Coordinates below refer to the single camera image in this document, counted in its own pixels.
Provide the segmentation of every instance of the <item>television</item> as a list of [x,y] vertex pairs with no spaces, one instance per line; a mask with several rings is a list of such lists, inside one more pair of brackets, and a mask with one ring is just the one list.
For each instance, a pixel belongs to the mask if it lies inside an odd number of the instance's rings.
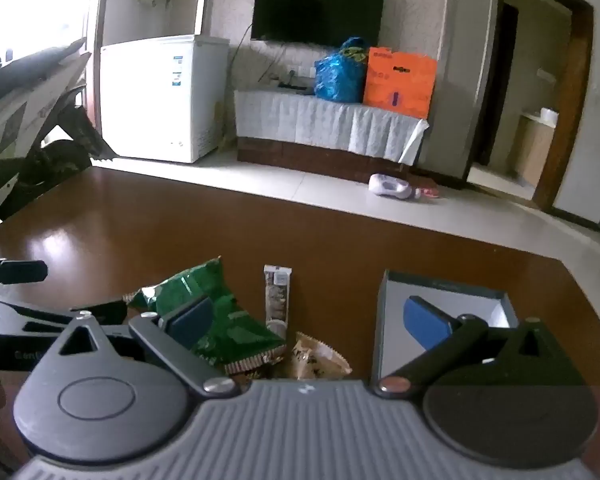
[[352,36],[378,46],[384,0],[255,0],[252,40],[340,46]]

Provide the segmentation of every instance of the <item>wooden table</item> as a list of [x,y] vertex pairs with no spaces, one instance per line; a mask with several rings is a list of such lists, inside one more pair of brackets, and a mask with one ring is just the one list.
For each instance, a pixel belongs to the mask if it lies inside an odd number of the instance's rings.
[[[385,269],[506,290],[520,319],[540,317],[595,386],[600,320],[558,260],[392,222],[150,176],[91,168],[0,225],[0,256],[43,259],[43,283],[5,288],[51,308],[110,300],[218,255],[228,285],[264,317],[265,264],[293,268],[290,333],[371,370],[376,299]],[[1,436],[13,441],[5,374]],[[600,474],[600,429],[586,452]]]

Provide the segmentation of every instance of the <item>open box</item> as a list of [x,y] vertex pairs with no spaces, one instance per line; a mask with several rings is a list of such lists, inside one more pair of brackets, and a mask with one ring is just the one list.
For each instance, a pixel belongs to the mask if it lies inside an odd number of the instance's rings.
[[411,296],[423,298],[452,317],[474,314],[489,326],[518,325],[506,292],[387,270],[378,292],[372,381],[391,374],[425,351],[405,327],[404,305]]

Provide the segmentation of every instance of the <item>textured wall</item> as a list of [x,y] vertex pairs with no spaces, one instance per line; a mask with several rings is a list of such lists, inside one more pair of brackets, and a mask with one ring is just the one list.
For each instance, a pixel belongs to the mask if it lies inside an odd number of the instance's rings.
[[[254,0],[208,0],[205,33],[228,38],[232,44],[231,56],[251,23]],[[443,27],[445,0],[385,0],[380,31],[380,43],[402,51],[421,52],[437,57]],[[230,75],[233,88],[256,84],[269,63],[281,53],[280,44],[249,41],[243,43]],[[321,49],[291,45],[286,47],[274,67],[284,72],[283,65],[312,66],[325,54]],[[228,93],[228,126],[233,114],[230,88]]]

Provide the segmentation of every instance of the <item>circular disc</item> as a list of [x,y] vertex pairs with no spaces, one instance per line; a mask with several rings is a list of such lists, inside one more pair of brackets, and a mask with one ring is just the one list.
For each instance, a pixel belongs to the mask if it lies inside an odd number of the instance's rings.
[[427,390],[425,417],[445,443],[510,468],[548,467],[582,453],[598,422],[588,387],[519,386],[515,372],[488,368],[459,368]]
[[85,365],[77,375],[87,376],[76,380],[57,373],[18,396],[14,420],[37,453],[84,465],[124,462],[163,444],[189,418],[189,394],[174,374],[122,359],[93,370],[100,374],[88,376]]

